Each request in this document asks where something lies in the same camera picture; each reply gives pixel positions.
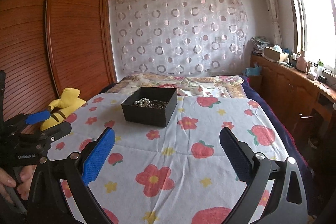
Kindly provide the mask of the person's left hand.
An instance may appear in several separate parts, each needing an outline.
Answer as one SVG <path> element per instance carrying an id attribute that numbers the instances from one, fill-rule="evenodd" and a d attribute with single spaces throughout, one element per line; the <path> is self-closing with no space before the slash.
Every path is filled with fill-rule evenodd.
<path id="1" fill-rule="evenodd" d="M 14 203 L 8 194 L 5 186 L 9 188 L 16 188 L 21 199 L 27 201 L 29 198 L 30 186 L 33 180 L 33 175 L 36 169 L 36 165 L 24 166 L 20 172 L 20 178 L 22 183 L 16 186 L 15 180 L 4 170 L 0 169 L 0 179 L 1 179 L 1 196 L 9 203 Z"/>

